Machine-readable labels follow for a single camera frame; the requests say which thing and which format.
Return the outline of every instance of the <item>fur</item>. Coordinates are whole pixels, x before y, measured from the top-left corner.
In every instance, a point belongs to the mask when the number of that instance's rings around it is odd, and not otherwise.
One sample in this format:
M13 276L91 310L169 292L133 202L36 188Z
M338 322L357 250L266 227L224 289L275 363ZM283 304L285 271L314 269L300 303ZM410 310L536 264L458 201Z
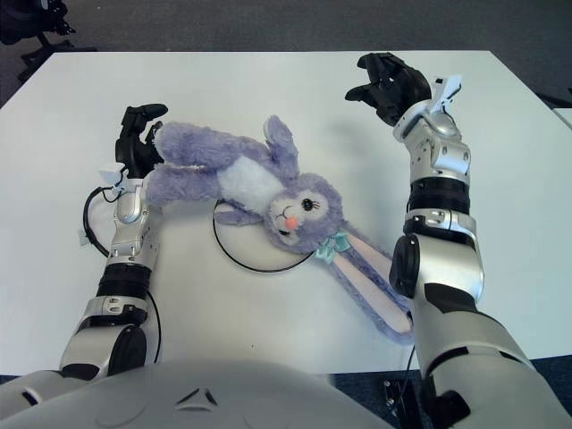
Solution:
M157 132L155 144L167 164L156 166L145 179L146 200L164 206L179 199L222 198L233 210L215 214L218 222L264 222L268 239L291 252L314 252L333 234L346 230L388 257L344 220L341 196L326 179L312 173L299 174L292 134L277 116L266 121L264 133L266 145L187 123L165 124ZM359 252L348 248L340 255L404 314L408 312L407 301ZM412 332L393 331L352 285L343 268L336 264L328 264L328 268L380 331L396 342L411 342Z

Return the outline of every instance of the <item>table surface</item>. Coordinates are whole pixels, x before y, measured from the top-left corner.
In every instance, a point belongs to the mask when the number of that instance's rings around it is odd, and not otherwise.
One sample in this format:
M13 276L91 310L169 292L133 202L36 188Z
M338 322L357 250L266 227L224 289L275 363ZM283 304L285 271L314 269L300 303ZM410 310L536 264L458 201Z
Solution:
M572 109L554 109L554 113L572 130Z
M57 368L105 260L80 247L87 194L114 159L127 105L164 103L164 121L263 139L289 124L303 172L342 194L346 217L392 250L408 198L408 152L364 104L360 52L53 55L0 111L0 373ZM572 353L568 190L572 132L489 52L397 52L428 78L463 75L453 114L471 147L472 215L486 272L480 309L530 358ZM253 358L312 373L403 368L410 347L383 337L324 269L252 273L218 248L214 202L165 210L152 291L162 360ZM101 240L111 205L96 202ZM149 340L153 353L155 338Z

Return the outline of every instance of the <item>stuffed bunny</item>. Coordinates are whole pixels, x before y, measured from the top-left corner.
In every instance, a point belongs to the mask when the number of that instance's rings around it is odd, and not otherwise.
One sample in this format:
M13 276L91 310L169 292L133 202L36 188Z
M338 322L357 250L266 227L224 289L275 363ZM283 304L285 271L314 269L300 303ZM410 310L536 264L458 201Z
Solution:
M155 137L167 164L145 179L145 199L223 199L230 212L219 223L264 223L270 241L325 261L379 330L399 343L412 341L406 300L389 286L391 258L344 220L341 196L324 178L299 173L298 150L277 116L265 123L266 145L247 137L167 123Z

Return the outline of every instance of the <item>long floppy ear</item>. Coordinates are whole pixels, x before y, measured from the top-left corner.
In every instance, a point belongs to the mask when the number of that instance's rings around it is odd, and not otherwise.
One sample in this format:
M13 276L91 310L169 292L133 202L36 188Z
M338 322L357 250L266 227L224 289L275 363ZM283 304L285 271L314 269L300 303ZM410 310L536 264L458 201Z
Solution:
M330 270L380 331L398 343L411 343L407 301L389 284L391 259L357 232L349 233L347 240L349 248L335 255Z
M362 272L359 259L344 255L346 252L334 257L330 270L380 331L398 343L411 343L413 326L406 309L386 292L382 284L372 281Z

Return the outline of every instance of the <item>white belly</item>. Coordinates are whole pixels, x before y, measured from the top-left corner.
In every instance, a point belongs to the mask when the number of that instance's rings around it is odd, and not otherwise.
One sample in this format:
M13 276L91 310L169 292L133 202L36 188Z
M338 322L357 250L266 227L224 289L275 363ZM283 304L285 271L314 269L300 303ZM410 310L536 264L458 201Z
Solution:
M284 189L271 172L245 156L241 156L216 176L225 199L238 201L248 210L259 214Z

